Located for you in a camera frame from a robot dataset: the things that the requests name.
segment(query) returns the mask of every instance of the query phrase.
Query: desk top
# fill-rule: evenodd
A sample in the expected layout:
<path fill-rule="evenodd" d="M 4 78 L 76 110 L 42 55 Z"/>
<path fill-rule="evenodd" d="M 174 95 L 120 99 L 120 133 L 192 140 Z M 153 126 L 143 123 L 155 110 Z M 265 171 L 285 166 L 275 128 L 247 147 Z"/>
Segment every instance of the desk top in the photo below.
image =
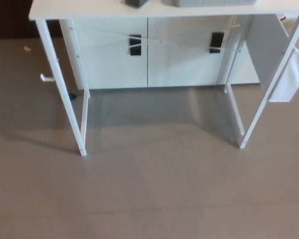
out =
<path fill-rule="evenodd" d="M 258 0 L 254 5 L 178 8 L 171 0 L 150 0 L 134 9 L 123 0 L 33 0 L 30 19 L 66 19 L 118 16 L 196 16 L 263 13 L 299 13 L 299 0 Z"/>

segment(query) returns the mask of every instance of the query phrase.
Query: black handle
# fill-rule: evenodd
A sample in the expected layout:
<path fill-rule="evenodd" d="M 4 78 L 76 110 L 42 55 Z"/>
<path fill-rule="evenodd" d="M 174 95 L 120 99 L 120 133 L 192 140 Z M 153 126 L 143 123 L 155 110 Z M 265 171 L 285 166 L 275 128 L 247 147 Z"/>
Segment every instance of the black handle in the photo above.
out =
<path fill-rule="evenodd" d="M 142 55 L 142 46 L 140 45 L 142 40 L 141 40 L 141 35 L 140 34 L 133 34 L 130 35 L 130 54 L 131 56 L 141 56 Z"/>

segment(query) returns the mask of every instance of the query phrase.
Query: cabinet door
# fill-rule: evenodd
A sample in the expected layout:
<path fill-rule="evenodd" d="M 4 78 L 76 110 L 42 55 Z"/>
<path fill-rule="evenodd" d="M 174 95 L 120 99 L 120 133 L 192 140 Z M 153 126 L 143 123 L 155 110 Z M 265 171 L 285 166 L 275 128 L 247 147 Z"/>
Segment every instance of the cabinet door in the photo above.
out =
<path fill-rule="evenodd" d="M 147 18 L 75 19 L 90 89 L 147 87 Z M 139 34 L 141 55 L 131 56 L 129 35 Z"/>
<path fill-rule="evenodd" d="M 149 18 L 149 87 L 215 85 L 224 56 L 209 53 L 213 32 L 224 32 L 232 16 Z"/>

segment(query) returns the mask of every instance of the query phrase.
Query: dark wall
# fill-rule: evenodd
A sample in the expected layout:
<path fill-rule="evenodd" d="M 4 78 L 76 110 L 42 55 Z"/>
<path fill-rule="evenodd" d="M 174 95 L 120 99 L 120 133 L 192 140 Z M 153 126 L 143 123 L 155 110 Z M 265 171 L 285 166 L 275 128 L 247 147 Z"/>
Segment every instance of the dark wall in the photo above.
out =
<path fill-rule="evenodd" d="M 39 37 L 35 23 L 29 21 L 32 0 L 0 0 L 0 39 Z M 52 37 L 62 36 L 58 21 L 48 23 Z"/>

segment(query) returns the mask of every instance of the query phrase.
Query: floor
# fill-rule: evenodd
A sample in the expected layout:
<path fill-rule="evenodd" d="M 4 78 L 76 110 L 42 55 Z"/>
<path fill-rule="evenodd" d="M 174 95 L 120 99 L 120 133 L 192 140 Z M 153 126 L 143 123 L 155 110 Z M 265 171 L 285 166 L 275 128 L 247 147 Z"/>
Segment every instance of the floor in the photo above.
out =
<path fill-rule="evenodd" d="M 0 239 L 299 239 L 299 92 L 239 150 L 219 88 L 93 91 L 81 158 L 40 73 L 38 40 L 0 41 Z M 262 90 L 234 91 L 248 122 Z"/>

